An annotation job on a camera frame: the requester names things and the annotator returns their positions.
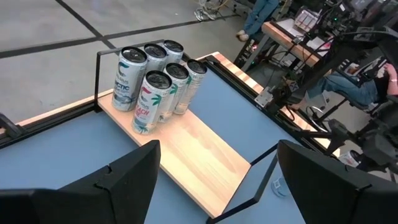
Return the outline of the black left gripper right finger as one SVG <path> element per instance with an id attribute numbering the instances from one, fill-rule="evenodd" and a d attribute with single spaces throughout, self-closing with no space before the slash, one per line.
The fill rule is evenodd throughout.
<path id="1" fill-rule="evenodd" d="M 306 224 L 398 224 L 398 185 L 288 140 L 282 175 Z"/>

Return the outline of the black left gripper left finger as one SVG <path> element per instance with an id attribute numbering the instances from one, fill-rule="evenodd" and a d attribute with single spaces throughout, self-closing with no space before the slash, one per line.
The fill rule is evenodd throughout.
<path id="1" fill-rule="evenodd" d="M 144 224 L 160 158 L 151 140 L 58 190 L 0 190 L 0 224 Z"/>

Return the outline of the white Celsius Peach Vibe can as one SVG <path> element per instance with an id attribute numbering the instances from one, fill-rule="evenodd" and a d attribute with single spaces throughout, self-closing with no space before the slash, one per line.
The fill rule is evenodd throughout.
<path id="1" fill-rule="evenodd" d="M 134 109 L 132 128 L 139 134 L 149 134 L 156 127 L 169 97 L 171 78 L 164 72 L 152 70 L 145 74 Z"/>
<path id="2" fill-rule="evenodd" d="M 159 116 L 159 122 L 161 123 L 166 123 L 172 116 L 189 77 L 188 70 L 179 63 L 168 63 L 164 68 L 164 72 L 171 78 L 172 85 Z"/>
<path id="3" fill-rule="evenodd" d="M 178 103 L 175 106 L 175 114 L 184 114 L 186 110 L 188 110 L 188 106 L 195 96 L 195 93 L 200 87 L 208 70 L 202 62 L 194 59 L 189 59 L 185 67 L 189 72 L 189 76 L 187 84 L 185 85 Z"/>

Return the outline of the white Celsius Arctic Vibe can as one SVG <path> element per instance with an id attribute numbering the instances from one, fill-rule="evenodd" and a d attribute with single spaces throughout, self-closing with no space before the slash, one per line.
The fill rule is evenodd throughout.
<path id="1" fill-rule="evenodd" d="M 123 47 L 119 54 L 112 104 L 119 111 L 134 109 L 147 66 L 146 53 L 137 47 Z"/>
<path id="2" fill-rule="evenodd" d="M 162 46 L 167 53 L 166 64 L 180 63 L 184 52 L 183 45 L 174 40 L 164 40 Z"/>
<path id="3" fill-rule="evenodd" d="M 166 65 L 167 52 L 157 44 L 146 44 L 144 52 L 147 55 L 146 73 L 152 70 L 162 71 Z"/>

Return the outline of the blue silver Red Bull can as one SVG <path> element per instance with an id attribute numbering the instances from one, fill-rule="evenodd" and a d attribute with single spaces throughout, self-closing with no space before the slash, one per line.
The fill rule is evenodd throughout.
<path id="1" fill-rule="evenodd" d="M 272 181 L 271 189 L 276 196 L 281 198 L 289 197 L 291 195 L 283 175 Z"/>

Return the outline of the blue table mat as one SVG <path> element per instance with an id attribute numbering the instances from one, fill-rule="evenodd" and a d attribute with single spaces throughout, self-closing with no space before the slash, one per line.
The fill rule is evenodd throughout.
<path id="1" fill-rule="evenodd" d="M 208 73 L 190 109 L 249 162 L 230 205 L 252 198 L 273 156 L 267 150 L 290 136 L 214 73 Z M 59 189 L 136 148 L 105 113 L 90 112 L 0 150 L 0 189 Z M 205 224 L 207 214 L 164 172 L 146 224 Z M 260 201 L 218 224 L 305 224 L 292 197 L 266 187 Z"/>

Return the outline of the wooden workbench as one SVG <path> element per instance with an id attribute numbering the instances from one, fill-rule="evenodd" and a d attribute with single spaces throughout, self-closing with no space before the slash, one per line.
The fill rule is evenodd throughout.
<path id="1" fill-rule="evenodd" d="M 234 64 L 246 72 L 261 60 L 291 55 L 292 65 L 300 61 L 313 65 L 327 53 L 330 44 L 318 37 L 307 42 L 304 37 L 305 34 L 294 26 L 293 19 L 265 22 L 261 31 L 246 41 Z"/>

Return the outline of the wooden shelf black metal frame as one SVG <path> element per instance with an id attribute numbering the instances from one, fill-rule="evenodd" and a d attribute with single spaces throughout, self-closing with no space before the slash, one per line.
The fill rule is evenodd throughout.
<path id="1" fill-rule="evenodd" d="M 96 69 L 100 69 L 102 55 L 120 54 L 121 49 L 98 52 Z M 259 202 L 277 164 L 276 157 L 253 198 L 227 209 L 250 168 L 273 153 L 275 146 L 248 162 L 190 110 L 173 113 L 166 123 L 158 121 L 151 133 L 139 134 L 132 128 L 136 105 L 131 111 L 119 111 L 112 98 L 113 92 L 99 98 L 99 107 L 139 146 L 150 140 L 160 142 L 160 168 L 208 214 L 206 224 L 217 224 Z"/>

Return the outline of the silver mounting bracket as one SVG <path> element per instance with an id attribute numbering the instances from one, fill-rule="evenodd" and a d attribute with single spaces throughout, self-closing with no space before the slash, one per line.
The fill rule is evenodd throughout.
<path id="1" fill-rule="evenodd" d="M 273 91 L 275 86 L 270 88 L 269 86 L 265 87 L 260 94 L 254 99 L 254 101 L 261 107 L 265 108 L 273 99 Z"/>

